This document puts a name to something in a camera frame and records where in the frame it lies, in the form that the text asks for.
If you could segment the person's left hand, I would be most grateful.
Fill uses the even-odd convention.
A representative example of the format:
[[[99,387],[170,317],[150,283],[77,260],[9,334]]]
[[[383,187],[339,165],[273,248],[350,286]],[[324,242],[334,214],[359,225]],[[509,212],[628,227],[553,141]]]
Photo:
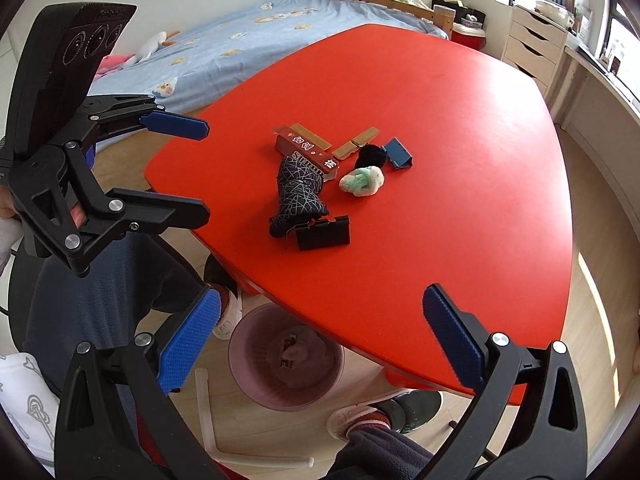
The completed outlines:
[[[0,186],[0,218],[1,219],[17,219],[18,213],[14,206],[14,201],[9,188],[5,185]]]

